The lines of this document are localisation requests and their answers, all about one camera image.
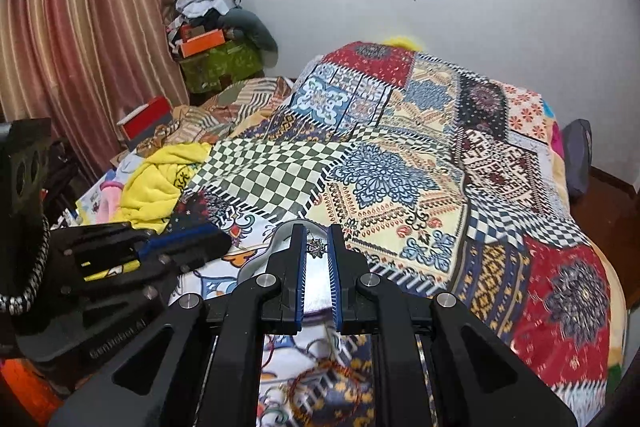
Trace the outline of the small silver flower earring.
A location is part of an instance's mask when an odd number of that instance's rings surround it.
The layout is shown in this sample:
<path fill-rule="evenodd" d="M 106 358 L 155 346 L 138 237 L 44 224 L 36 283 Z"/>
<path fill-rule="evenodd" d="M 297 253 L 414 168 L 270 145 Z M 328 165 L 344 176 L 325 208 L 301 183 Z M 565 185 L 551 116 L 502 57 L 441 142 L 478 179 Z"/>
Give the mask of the small silver flower earring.
<path fill-rule="evenodd" d="M 322 259 L 328 251 L 328 244 L 325 239 L 319 237 L 309 237 L 306 244 L 307 255 L 314 259 Z"/>

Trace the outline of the red gold bangle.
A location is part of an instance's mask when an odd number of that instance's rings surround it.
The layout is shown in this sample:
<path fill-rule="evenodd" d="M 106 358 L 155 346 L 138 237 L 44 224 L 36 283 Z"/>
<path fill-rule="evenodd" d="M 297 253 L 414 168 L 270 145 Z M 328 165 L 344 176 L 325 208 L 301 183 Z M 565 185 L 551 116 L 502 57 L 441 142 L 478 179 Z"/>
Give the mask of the red gold bangle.
<path fill-rule="evenodd" d="M 286 389 L 287 426 L 374 426 L 374 392 L 366 376 L 324 361 Z"/>

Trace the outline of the yellow cartoon blanket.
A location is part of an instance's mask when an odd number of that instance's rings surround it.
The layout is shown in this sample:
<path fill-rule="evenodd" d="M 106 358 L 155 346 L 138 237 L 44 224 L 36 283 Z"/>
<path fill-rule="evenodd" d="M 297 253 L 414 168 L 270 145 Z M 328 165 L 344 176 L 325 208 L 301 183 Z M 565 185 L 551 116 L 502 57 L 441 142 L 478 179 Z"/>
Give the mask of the yellow cartoon blanket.
<path fill-rule="evenodd" d="M 208 143 L 172 144 L 145 158 L 124 185 L 110 221 L 162 233 L 183 190 L 211 149 Z"/>

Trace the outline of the red white box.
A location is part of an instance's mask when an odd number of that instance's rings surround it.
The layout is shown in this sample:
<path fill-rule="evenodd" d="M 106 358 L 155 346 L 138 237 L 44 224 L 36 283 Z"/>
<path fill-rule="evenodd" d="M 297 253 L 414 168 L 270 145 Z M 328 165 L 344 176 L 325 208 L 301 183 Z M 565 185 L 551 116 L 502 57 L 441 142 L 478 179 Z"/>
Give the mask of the red white box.
<path fill-rule="evenodd" d="M 156 96 L 120 118 L 117 126 L 128 141 L 134 141 L 149 129 L 154 130 L 158 124 L 171 121 L 171 112 L 172 106 L 167 98 Z"/>

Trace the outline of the brown striped cloth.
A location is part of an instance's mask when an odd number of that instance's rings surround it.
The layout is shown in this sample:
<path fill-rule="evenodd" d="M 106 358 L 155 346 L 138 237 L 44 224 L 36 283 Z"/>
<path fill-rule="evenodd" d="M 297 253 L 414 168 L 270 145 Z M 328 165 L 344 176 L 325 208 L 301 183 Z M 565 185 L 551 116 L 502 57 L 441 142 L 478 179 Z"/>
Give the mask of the brown striped cloth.
<path fill-rule="evenodd" d="M 134 153 L 145 158 L 165 145 L 214 144 L 232 135 L 250 115 L 278 108 L 293 86 L 294 81 L 286 77 L 252 78 L 232 84 L 201 106 L 178 106 L 171 112 L 168 124 L 155 126 Z"/>

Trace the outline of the colourful patchwork bedspread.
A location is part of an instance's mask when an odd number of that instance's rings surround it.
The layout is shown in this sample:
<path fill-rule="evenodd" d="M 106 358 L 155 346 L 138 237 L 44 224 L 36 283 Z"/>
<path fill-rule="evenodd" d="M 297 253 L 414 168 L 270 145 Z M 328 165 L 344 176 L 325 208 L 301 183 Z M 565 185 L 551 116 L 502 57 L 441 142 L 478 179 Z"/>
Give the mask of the colourful patchwork bedspread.
<path fill-rule="evenodd" d="M 558 124 L 541 96 L 398 46 L 312 60 L 273 110 L 210 144 L 169 228 L 210 221 L 228 254 L 178 294 L 231 293 L 280 223 L 339 225 L 408 294 L 450 291 L 587 425 L 620 355 L 620 283 L 570 214 Z M 264 341 L 256 424 L 286 426 L 286 389 L 337 362 L 372 384 L 371 340 L 330 314 Z"/>

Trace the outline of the orange box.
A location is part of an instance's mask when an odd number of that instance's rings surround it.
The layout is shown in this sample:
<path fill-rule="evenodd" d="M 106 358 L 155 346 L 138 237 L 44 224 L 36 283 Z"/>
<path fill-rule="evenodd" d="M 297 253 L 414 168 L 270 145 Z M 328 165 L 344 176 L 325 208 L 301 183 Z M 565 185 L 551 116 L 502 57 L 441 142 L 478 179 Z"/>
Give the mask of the orange box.
<path fill-rule="evenodd" d="M 221 29 L 204 32 L 180 44 L 180 53 L 183 58 L 205 52 L 207 50 L 222 46 L 226 43 L 224 32 Z"/>

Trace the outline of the dark green cloth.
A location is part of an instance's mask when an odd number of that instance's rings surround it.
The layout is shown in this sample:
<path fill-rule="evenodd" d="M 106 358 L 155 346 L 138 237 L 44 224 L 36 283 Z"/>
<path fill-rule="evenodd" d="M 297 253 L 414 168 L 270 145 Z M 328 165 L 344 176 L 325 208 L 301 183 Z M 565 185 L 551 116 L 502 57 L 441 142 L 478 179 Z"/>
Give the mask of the dark green cloth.
<path fill-rule="evenodd" d="M 267 68 L 277 65 L 279 48 L 275 38 L 266 25 L 253 12 L 241 8 L 231 9 L 227 14 L 218 18 L 221 29 L 237 29 L 250 40 L 262 54 L 262 64 Z"/>

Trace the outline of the striped pink curtain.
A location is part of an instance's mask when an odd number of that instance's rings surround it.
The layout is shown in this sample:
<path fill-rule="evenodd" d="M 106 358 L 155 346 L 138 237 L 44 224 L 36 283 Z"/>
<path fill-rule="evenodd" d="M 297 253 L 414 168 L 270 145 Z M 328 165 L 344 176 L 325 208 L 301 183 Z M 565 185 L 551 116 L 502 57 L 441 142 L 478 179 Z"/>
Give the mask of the striped pink curtain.
<path fill-rule="evenodd" d="M 122 148 L 119 121 L 163 96 L 188 92 L 167 25 L 177 0 L 1 0 L 1 110 L 47 117 L 89 176 Z"/>

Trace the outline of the dark grey bag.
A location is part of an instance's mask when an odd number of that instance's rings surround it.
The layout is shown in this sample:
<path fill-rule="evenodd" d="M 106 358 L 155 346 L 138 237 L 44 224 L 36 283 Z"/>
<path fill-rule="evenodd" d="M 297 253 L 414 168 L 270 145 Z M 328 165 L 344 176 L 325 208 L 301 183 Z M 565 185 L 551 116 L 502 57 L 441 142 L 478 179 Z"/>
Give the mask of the dark grey bag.
<path fill-rule="evenodd" d="M 586 195 L 592 164 L 592 131 L 587 119 L 576 119 L 562 131 L 565 178 L 570 199 Z"/>

